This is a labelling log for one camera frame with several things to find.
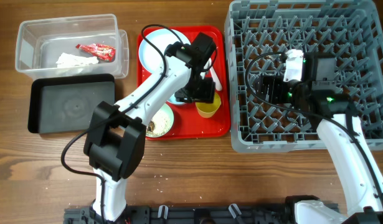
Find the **yellow plastic cup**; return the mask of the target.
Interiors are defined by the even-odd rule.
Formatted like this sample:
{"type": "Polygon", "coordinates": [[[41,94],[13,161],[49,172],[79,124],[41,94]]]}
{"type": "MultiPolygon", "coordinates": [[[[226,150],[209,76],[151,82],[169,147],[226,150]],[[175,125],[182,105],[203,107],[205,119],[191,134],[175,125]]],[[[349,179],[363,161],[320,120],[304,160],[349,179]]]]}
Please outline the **yellow plastic cup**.
{"type": "Polygon", "coordinates": [[[214,100],[212,103],[196,103],[197,112],[203,118],[211,118],[220,108],[222,102],[220,95],[215,93],[214,100]]]}

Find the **white plastic fork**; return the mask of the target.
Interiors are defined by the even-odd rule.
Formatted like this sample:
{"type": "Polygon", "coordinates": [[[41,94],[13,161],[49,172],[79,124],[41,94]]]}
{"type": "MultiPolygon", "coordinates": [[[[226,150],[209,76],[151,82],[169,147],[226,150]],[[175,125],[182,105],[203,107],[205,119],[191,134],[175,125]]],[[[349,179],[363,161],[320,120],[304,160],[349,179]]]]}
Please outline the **white plastic fork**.
{"type": "Polygon", "coordinates": [[[201,77],[202,78],[205,78],[205,76],[210,73],[211,74],[211,77],[215,83],[215,90],[216,91],[222,91],[222,84],[217,76],[217,73],[215,72],[213,66],[212,66],[212,60],[209,59],[209,61],[206,63],[206,65],[204,66],[204,69],[207,69],[209,68],[209,71],[208,72],[202,72],[201,73],[201,77]]]}

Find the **light blue bowl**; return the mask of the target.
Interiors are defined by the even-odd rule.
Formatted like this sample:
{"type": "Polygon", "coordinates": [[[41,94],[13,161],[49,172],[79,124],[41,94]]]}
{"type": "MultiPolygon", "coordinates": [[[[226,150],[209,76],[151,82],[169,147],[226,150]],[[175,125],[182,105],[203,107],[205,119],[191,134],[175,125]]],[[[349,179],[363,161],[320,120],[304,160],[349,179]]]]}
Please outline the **light blue bowl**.
{"type": "Polygon", "coordinates": [[[167,102],[177,106],[181,106],[185,104],[185,102],[178,101],[175,97],[175,94],[171,95],[170,98],[167,100],[167,102]]]}

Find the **light blue plate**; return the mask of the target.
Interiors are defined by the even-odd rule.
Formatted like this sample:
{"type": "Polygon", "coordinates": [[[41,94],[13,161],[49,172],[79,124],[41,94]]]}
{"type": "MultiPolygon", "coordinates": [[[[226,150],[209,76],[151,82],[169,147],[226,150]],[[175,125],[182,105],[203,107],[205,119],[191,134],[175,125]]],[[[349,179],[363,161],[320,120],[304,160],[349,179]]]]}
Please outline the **light blue plate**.
{"type": "MultiPolygon", "coordinates": [[[[174,34],[167,29],[158,29],[152,31],[146,38],[154,44],[162,54],[169,44],[174,44],[180,40],[182,40],[183,44],[190,44],[189,39],[183,33],[177,30],[173,30],[173,32],[174,34]]],[[[163,68],[163,60],[160,54],[145,40],[142,40],[139,45],[138,56],[142,65],[142,74],[147,74],[148,72],[154,73],[156,70],[163,68]]],[[[168,69],[174,70],[175,72],[186,68],[185,63],[176,57],[166,56],[166,60],[168,69]]]]}

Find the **red snack wrapper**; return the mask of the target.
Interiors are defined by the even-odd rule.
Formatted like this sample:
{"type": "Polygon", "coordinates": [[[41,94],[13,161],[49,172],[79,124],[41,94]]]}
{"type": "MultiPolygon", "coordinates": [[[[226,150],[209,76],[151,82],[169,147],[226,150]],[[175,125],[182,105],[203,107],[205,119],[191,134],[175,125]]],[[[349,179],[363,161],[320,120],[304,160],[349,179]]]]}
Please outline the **red snack wrapper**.
{"type": "Polygon", "coordinates": [[[75,46],[77,49],[80,49],[88,54],[96,56],[100,60],[111,62],[116,55],[116,48],[104,44],[89,44],[82,45],[78,44],[75,46]]]}

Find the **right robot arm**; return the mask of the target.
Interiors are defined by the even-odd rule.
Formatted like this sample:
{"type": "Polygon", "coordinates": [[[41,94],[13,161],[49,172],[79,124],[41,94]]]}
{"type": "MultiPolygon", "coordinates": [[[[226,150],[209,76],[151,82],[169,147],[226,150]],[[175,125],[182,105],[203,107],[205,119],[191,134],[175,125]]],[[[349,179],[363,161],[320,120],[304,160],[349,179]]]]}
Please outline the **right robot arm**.
{"type": "Polygon", "coordinates": [[[310,196],[291,200],[295,223],[383,223],[383,176],[364,137],[349,95],[336,93],[334,73],[276,77],[262,75],[248,91],[261,102],[306,116],[324,142],[345,194],[348,217],[310,196]]]}

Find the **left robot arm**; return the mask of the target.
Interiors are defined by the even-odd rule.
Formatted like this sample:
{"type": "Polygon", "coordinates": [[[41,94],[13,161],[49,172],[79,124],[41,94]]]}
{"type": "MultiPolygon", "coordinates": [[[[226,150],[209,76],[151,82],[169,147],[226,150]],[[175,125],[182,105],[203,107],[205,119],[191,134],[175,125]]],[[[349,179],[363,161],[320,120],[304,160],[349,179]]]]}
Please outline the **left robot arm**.
{"type": "Polygon", "coordinates": [[[94,109],[83,151],[97,177],[91,208],[97,223],[113,223],[125,211],[126,180],[142,160],[146,128],[163,104],[171,96],[184,103],[213,102],[214,81],[201,73],[215,51],[213,38],[202,32],[191,44],[169,44],[161,53],[162,68],[132,94],[94,109]]]}

